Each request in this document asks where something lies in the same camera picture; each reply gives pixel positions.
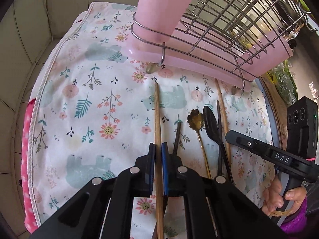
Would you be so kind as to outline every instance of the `purple sleeve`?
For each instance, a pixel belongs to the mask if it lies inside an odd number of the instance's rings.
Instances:
[[[289,222],[283,223],[280,228],[286,234],[294,234],[301,232],[307,223],[306,217],[306,210],[307,210],[307,198],[304,199],[302,205],[300,206],[298,213],[294,219]]]

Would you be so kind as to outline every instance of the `flower-shaped spoon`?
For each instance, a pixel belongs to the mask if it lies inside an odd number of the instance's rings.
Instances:
[[[211,176],[211,172],[209,170],[207,156],[206,156],[206,153],[205,153],[205,149],[204,149],[202,138],[201,138],[201,136],[199,134],[199,130],[203,126],[203,115],[202,115],[202,113],[199,113],[198,109],[192,110],[190,112],[190,114],[187,116],[187,123],[189,124],[189,127],[192,130],[195,130],[195,132],[196,132],[196,134],[198,136],[198,140],[200,142],[200,146],[202,148],[202,152],[203,152],[203,156],[204,156],[204,161],[205,161],[205,166],[206,166],[206,170],[207,170],[207,175],[208,175],[208,178],[211,179],[212,176]]]

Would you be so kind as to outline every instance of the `blue gripper pad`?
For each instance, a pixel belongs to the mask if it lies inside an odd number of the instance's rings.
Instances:
[[[163,166],[163,181],[164,181],[164,194],[168,195],[168,174],[169,174],[169,168],[168,168],[168,161],[169,154],[168,154],[168,148],[167,148],[167,142],[162,143],[162,166]]]
[[[154,165],[155,165],[155,145],[150,143],[147,156],[145,182],[150,185],[150,195],[153,193],[154,182]]]

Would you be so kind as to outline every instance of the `pink polka dot fabric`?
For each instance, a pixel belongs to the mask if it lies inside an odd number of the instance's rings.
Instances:
[[[31,200],[30,200],[29,186],[28,186],[28,165],[27,165],[29,130],[30,130],[30,123],[31,123],[34,103],[35,103],[35,99],[31,100],[28,103],[28,106],[26,109],[26,114],[24,117],[23,133],[22,133],[22,152],[21,152],[21,179],[22,179],[24,208],[26,213],[24,225],[26,226],[26,229],[30,233],[33,233],[38,228],[38,225],[36,223],[35,216],[33,213]]]

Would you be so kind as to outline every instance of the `dark chopstick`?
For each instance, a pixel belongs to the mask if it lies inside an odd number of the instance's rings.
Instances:
[[[218,133],[220,135],[221,141],[223,141],[223,131],[221,124],[221,107],[219,105],[219,101],[217,103],[217,116],[218,116]],[[223,156],[221,152],[221,147],[218,149],[218,167],[217,167],[217,176],[221,176],[223,174]]]
[[[175,142],[174,142],[174,148],[173,148],[173,155],[177,155],[180,133],[181,133],[181,121],[178,121],[177,130],[176,130],[176,137],[175,137]],[[167,202],[168,202],[168,196],[164,195],[164,197],[163,197],[164,214],[166,211]],[[152,239],[157,239],[157,224],[154,227]]]

